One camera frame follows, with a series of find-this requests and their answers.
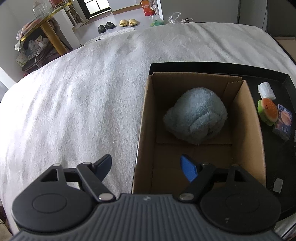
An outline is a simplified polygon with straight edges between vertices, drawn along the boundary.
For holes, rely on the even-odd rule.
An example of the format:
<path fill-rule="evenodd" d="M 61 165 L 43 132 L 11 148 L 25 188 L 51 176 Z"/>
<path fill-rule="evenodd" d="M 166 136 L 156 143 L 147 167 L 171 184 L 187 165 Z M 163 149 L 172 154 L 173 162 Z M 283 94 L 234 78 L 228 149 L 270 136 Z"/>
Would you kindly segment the brown cardboard box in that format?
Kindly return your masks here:
<path fill-rule="evenodd" d="M 217 135 L 193 145 L 168 132 L 163 117 L 183 93 L 196 87 L 215 92 L 227 108 L 228 117 Z M 266 183 L 259 118 L 244 78 L 184 72 L 148 76 L 132 192 L 178 195 L 189 184 L 180 168 L 183 154 L 217 168 L 238 164 L 261 184 Z"/>

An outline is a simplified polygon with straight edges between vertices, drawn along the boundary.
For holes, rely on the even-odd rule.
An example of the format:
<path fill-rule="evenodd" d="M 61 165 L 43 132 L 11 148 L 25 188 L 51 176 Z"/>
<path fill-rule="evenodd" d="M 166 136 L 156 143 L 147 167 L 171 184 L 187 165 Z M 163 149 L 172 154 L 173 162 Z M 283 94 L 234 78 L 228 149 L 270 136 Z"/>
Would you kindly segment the light blue fluffy plush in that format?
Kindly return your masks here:
<path fill-rule="evenodd" d="M 227 110 L 221 98 L 204 87 L 186 91 L 163 117 L 169 132 L 194 145 L 217 135 L 226 120 Z"/>

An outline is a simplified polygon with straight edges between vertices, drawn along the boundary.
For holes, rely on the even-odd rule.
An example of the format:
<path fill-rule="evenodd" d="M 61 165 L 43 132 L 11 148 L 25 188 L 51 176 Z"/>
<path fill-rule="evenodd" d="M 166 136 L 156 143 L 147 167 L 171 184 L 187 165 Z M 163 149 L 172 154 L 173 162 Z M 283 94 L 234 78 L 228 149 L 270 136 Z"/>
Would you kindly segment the white fluffy blanket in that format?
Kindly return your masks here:
<path fill-rule="evenodd" d="M 254 26 L 167 24 L 102 38 L 30 73 L 1 101 L 1 202 L 18 233 L 13 200 L 49 166 L 112 156 L 104 184 L 132 190 L 150 65 L 204 61 L 263 67 L 295 79 L 295 64 Z"/>

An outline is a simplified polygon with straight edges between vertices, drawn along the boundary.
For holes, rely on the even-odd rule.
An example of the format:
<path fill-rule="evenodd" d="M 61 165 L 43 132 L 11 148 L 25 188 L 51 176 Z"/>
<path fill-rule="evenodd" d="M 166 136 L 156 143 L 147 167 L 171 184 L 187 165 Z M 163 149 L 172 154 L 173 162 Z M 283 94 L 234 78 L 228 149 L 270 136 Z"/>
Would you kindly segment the black shallow tray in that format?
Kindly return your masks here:
<path fill-rule="evenodd" d="M 280 127 L 258 115 L 258 85 L 267 82 L 284 107 Z M 166 112 L 188 90 L 215 92 L 227 109 L 227 120 L 213 138 L 197 145 L 170 133 Z M 152 64 L 144 95 L 137 161 L 132 184 L 136 194 L 178 195 L 188 185 L 180 157 L 217 168 L 238 164 L 264 185 L 281 204 L 280 218 L 295 213 L 295 86 L 289 75 L 264 68 L 218 62 Z"/>

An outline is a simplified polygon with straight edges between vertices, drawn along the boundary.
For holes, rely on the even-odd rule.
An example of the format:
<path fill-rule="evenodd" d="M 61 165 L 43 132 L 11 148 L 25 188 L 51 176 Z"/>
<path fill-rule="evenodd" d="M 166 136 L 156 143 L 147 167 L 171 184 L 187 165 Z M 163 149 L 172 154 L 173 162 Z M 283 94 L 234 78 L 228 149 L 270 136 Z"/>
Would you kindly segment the yellow-framed cluttered shelf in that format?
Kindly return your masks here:
<path fill-rule="evenodd" d="M 18 31 L 15 50 L 19 52 L 19 55 L 16 58 L 16 63 L 20 65 L 24 73 L 31 73 L 60 57 L 59 52 L 42 29 L 44 24 L 48 24 L 51 27 L 51 32 L 55 34 L 55 39 L 59 40 L 66 53 L 73 50 L 61 32 L 60 25 L 54 18 L 56 13 L 61 10 L 68 10 L 70 6 L 72 6 L 70 1 L 62 1 L 58 7 L 48 9 L 47 12 L 40 12 L 38 17 L 25 24 Z"/>

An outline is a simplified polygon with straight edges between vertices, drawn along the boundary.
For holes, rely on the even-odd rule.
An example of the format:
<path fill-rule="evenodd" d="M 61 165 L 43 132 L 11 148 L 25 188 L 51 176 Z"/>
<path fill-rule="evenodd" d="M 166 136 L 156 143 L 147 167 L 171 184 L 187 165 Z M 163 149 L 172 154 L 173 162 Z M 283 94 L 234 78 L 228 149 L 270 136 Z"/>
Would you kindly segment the left black slipper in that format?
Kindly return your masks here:
<path fill-rule="evenodd" d="M 103 33 L 105 33 L 106 32 L 106 28 L 105 28 L 105 26 L 104 25 L 100 25 L 99 27 L 98 27 L 98 33 L 99 34 L 103 34 Z"/>

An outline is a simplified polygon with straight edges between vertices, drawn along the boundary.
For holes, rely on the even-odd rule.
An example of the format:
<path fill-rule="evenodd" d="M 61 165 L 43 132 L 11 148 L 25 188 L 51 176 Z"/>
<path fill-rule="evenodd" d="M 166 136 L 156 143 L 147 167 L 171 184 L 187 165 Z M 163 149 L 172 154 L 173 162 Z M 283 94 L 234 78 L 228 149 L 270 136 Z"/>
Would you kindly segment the green plastic bag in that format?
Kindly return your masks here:
<path fill-rule="evenodd" d="M 152 23 L 150 24 L 151 27 L 161 26 L 161 25 L 164 25 L 164 22 L 162 20 L 153 20 Z"/>

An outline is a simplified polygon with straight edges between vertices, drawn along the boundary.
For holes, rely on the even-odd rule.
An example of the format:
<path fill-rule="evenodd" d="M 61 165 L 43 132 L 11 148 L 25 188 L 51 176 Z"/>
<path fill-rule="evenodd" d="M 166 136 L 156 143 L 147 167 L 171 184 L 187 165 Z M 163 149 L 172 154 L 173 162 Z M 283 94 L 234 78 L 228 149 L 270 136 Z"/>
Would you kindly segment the clear plastic bag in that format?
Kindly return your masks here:
<path fill-rule="evenodd" d="M 181 23 L 180 16 L 181 16 L 181 13 L 179 11 L 171 14 L 169 16 L 169 18 L 168 18 L 168 23 L 170 23 L 170 24 L 179 24 L 179 23 Z"/>

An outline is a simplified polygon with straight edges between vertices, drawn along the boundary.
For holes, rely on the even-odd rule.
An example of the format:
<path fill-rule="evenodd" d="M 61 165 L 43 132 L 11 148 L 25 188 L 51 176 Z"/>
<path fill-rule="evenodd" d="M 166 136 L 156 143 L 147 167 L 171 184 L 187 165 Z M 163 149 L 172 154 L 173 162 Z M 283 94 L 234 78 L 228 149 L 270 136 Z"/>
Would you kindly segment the dark framed window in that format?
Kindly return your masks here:
<path fill-rule="evenodd" d="M 108 0 L 78 0 L 86 19 L 111 10 Z"/>

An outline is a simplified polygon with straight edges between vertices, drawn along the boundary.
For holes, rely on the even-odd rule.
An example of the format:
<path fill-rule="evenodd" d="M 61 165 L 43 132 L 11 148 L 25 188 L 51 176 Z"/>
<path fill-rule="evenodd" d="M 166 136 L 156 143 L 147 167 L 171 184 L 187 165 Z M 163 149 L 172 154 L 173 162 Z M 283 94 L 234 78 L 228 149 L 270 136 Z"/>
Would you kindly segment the orange cardboard box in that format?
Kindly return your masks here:
<path fill-rule="evenodd" d="M 148 0 L 140 1 L 145 16 L 153 16 L 155 14 Z"/>

